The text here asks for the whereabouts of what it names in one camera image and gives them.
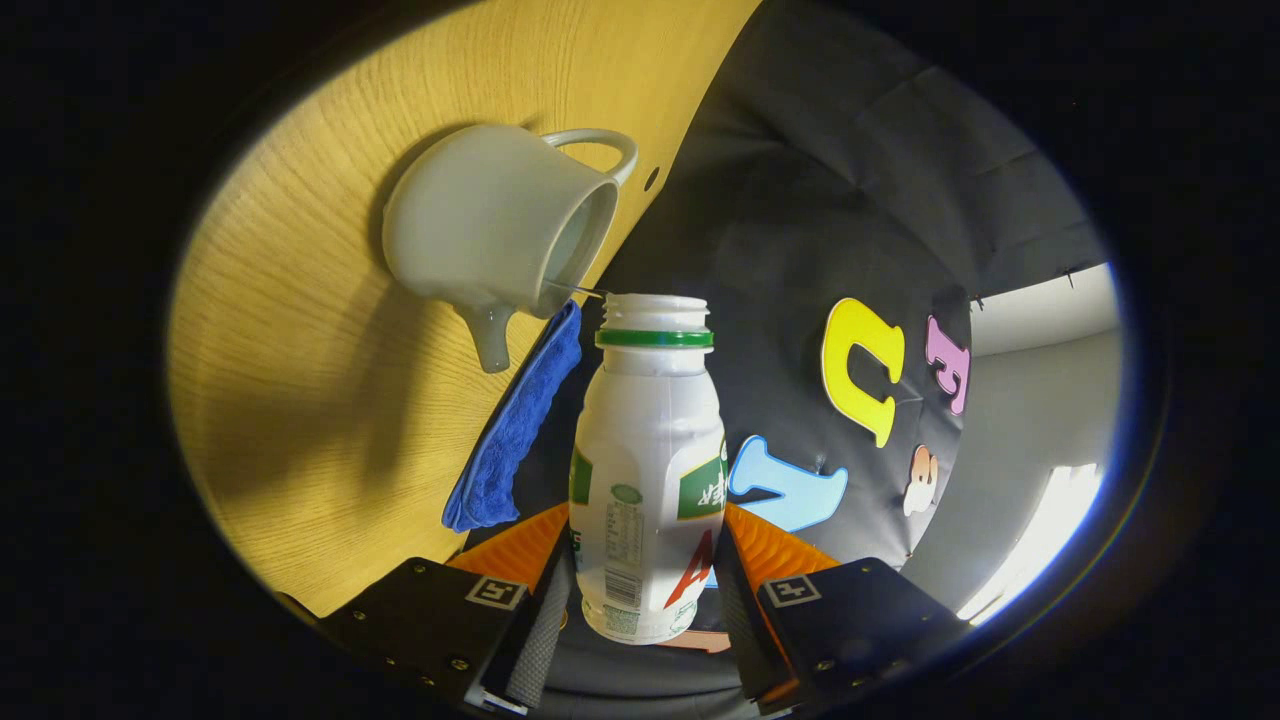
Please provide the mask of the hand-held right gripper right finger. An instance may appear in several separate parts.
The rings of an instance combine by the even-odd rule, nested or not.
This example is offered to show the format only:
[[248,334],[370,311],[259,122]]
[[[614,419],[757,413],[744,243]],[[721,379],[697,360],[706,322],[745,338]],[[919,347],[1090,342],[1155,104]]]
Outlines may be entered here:
[[945,659],[969,624],[888,564],[838,562],[730,505],[716,546],[722,618],[745,697],[763,715],[815,715]]

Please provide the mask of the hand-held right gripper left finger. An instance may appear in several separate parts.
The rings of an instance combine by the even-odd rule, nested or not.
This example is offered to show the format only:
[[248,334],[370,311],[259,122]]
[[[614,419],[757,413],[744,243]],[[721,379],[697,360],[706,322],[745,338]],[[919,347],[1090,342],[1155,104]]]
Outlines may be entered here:
[[558,503],[447,562],[404,560],[317,625],[453,708],[526,714],[540,703],[572,579],[570,507]]

